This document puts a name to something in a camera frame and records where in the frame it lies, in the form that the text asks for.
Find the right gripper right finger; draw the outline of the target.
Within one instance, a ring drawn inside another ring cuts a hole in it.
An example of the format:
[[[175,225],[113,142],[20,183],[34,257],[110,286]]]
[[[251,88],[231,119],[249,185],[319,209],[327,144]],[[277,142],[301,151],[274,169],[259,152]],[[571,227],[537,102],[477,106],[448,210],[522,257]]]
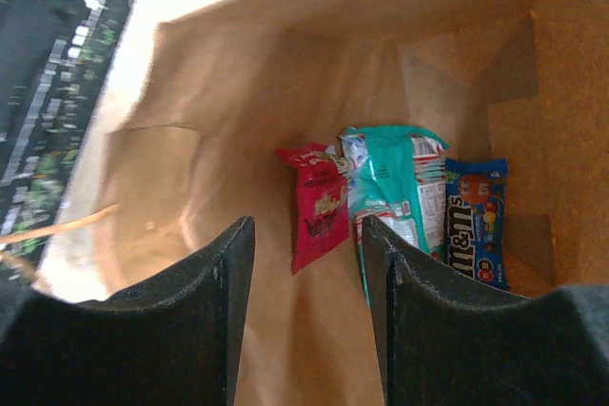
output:
[[[363,259],[388,405],[604,405],[608,290],[536,298],[467,278],[363,220]]]

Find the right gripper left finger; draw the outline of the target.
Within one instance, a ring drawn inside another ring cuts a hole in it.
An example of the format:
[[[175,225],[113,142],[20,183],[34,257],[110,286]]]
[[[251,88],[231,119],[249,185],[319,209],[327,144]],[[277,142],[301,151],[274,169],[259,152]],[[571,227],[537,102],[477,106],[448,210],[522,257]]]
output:
[[[5,405],[230,405],[255,251],[242,217],[209,245],[107,300],[1,286]]]

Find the blue M&M's packet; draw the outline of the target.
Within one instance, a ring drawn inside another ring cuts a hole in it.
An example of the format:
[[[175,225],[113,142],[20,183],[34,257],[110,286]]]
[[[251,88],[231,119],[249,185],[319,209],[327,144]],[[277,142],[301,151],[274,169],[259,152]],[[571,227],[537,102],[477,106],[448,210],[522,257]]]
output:
[[[447,264],[473,280],[507,291],[502,255],[507,161],[448,159],[445,168]]]

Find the teal snack packet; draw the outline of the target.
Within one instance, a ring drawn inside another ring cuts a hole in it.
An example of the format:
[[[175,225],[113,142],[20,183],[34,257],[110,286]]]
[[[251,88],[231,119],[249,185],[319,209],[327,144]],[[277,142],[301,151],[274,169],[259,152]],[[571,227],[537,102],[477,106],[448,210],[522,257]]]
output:
[[[448,143],[418,126],[350,127],[340,135],[354,169],[348,182],[349,216],[357,236],[358,262],[370,300],[363,258],[363,219],[376,216],[409,244],[443,260]]]

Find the red snack packet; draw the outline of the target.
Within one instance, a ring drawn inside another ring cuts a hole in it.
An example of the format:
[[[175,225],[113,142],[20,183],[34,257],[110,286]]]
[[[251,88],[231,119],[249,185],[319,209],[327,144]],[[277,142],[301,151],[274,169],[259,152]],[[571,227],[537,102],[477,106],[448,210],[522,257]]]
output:
[[[332,145],[279,148],[277,156],[296,171],[296,240],[291,271],[331,252],[349,236],[347,181],[351,162]]]

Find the brown paper bag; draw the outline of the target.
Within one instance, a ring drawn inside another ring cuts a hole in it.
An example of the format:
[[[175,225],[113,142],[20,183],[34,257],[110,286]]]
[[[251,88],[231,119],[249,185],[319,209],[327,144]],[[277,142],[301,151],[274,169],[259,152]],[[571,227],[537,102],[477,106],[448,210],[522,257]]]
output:
[[[223,0],[159,26],[108,136],[109,297],[250,217],[230,405],[388,405],[356,232],[291,273],[295,177],[275,151],[406,123],[507,160],[507,293],[608,290],[608,0]]]

